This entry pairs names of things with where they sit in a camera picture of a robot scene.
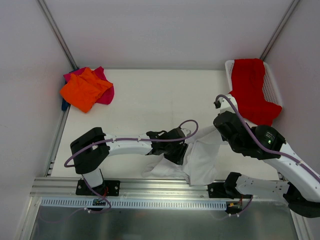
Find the metal frame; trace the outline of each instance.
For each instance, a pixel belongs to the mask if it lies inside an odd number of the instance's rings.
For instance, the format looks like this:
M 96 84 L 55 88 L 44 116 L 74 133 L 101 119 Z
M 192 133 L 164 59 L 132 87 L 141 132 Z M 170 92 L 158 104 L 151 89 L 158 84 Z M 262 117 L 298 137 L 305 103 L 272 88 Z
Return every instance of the metal frame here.
M 56 21 L 54 20 L 45 0 L 36 0 L 42 10 L 46 20 L 48 21 L 56 39 L 58 40 L 67 60 L 71 67 L 76 70 L 78 68 L 67 43 L 65 42 Z M 294 10 L 298 6 L 300 0 L 292 0 L 287 11 L 282 17 L 280 23 L 272 34 L 266 47 L 264 48 L 260 59 L 265 60 L 268 53 L 272 49 L 279 34 L 284 29 L 284 26 L 290 19 Z M 48 166 L 45 172 L 46 177 L 37 177 L 34 181 L 31 193 L 30 202 L 28 205 L 25 222 L 22 231 L 18 237 L 20 240 L 28 240 L 34 234 L 32 232 L 35 224 L 36 216 L 42 197 L 75 197 L 76 186 L 79 178 L 68 177 L 50 177 L 51 169 L 56 159 L 64 127 L 67 121 L 69 108 L 61 116 L 60 123 L 55 135 L 54 144 L 50 150 Z M 189 186 L 185 180 L 166 180 L 166 179 L 117 179 L 121 181 L 121 191 L 119 197 L 112 198 L 131 198 L 131 199 L 146 199 L 146 200 L 209 200 L 207 186 Z M 230 199 L 221 198 L 222 201 L 230 201 Z M 254 201 L 270 201 L 269 199 L 255 198 Z M 312 240 L 308 224 L 304 217 L 292 212 L 292 219 L 299 240 Z
M 46 20 L 48 21 L 56 39 L 58 40 L 58 42 L 59 42 L 59 44 L 65 54 L 66 59 L 69 61 L 73 70 L 76 70 L 78 68 L 77 63 L 76 63 L 75 59 L 73 58 L 73 56 L 68 48 L 68 45 L 67 45 L 64 37 L 62 36 L 62 34 L 58 28 L 58 25 L 57 25 L 55 19 L 53 18 L 52 14 L 48 8 L 46 1 L 45 0 L 36 0 L 36 1 L 39 4 L 41 11 L 43 12 Z
M 274 46 L 277 38 L 279 37 L 280 33 L 283 31 L 285 25 L 287 24 L 288 20 L 290 19 L 290 17 L 294 13 L 294 11 L 295 11 L 295 9 L 298 6 L 300 1 L 301 0 L 292 0 L 292 2 L 290 3 L 288 9 L 286 10 L 285 14 L 281 18 L 280 23 L 278 24 L 278 26 L 274 30 L 269 42 L 267 43 L 266 47 L 264 48 L 264 50 L 263 50 L 263 52 L 262 52 L 262 54 L 260 56 L 260 59 L 262 61 L 265 61 L 265 59 L 268 56 L 270 50 Z

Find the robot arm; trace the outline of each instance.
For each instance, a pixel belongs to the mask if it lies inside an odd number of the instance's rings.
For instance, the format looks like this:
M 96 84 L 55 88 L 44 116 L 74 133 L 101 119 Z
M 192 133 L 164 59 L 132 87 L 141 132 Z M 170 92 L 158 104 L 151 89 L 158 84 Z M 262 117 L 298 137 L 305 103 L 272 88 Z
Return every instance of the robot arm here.
M 184 140 L 168 142 L 152 140 L 183 139 L 190 134 L 191 131 L 188 129 L 177 127 L 168 132 L 164 130 L 160 132 L 148 131 L 137 136 L 117 136 L 105 134 L 101 127 L 95 127 L 70 144 L 72 154 L 76 154 L 92 143 L 103 142 L 105 137 L 112 139 L 112 141 L 94 145 L 75 156 L 73 159 L 75 172 L 82 175 L 91 188 L 100 192 L 100 189 L 103 190 L 105 186 L 103 186 L 104 180 L 99 165 L 106 157 L 122 154 L 163 154 L 167 160 L 182 165 L 188 148 Z
M 235 102 L 235 99 L 230 96 L 229 100 Z M 304 217 L 320 217 L 319 174 L 296 155 L 285 138 L 273 127 L 266 125 L 251 127 L 250 131 L 258 142 L 270 150 L 270 152 L 264 151 L 253 140 L 240 118 L 230 112 L 232 109 L 225 111 L 228 107 L 230 107 L 229 104 L 224 106 L 220 111 L 221 114 L 213 121 L 222 140 L 228 141 L 234 152 L 271 165 L 288 181 L 267 181 L 231 172 L 224 184 L 226 192 L 231 197 L 240 193 L 274 199 L 288 204 L 291 210 Z M 298 161 L 294 161 L 290 156 L 294 156 Z

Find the clothing pile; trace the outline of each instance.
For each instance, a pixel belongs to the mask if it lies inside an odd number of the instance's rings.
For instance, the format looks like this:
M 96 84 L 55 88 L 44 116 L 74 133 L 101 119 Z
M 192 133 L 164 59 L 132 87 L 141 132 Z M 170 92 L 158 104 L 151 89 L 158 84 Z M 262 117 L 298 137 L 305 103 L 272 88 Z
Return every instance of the clothing pile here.
M 95 103 L 108 105 L 114 98 L 114 85 L 107 80 L 101 66 L 95 70 L 84 67 L 63 76 L 67 83 L 60 90 L 61 96 L 84 113 Z

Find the white laundry basket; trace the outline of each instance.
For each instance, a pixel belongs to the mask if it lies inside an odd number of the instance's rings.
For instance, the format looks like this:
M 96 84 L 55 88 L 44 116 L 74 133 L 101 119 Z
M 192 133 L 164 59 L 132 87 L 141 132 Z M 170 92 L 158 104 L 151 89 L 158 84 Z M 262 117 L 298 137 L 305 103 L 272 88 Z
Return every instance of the white laundry basket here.
M 235 60 L 228 60 L 225 62 L 225 70 L 226 70 L 226 76 L 228 79 L 228 84 L 230 91 L 232 90 L 232 81 L 231 81 L 231 75 L 232 75 L 232 70 L 234 68 Z M 276 83 L 276 80 L 271 73 L 271 70 L 268 66 L 267 63 L 263 62 L 264 68 L 265 68 L 265 74 L 263 77 L 263 95 L 264 99 L 268 102 L 277 104 L 279 106 L 283 106 L 283 102 L 280 96 L 280 92 Z

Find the white cloth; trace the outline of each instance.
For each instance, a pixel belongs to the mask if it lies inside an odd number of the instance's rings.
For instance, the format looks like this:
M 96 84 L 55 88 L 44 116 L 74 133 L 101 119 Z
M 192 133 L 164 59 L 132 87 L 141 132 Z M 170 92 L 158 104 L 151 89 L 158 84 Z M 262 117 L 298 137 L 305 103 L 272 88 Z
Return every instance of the white cloth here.
M 183 177 L 190 185 L 203 186 L 211 184 L 217 175 L 215 164 L 222 141 L 219 131 L 212 125 L 185 140 L 188 144 L 183 165 L 176 165 L 163 158 L 158 164 L 146 166 L 143 177 Z

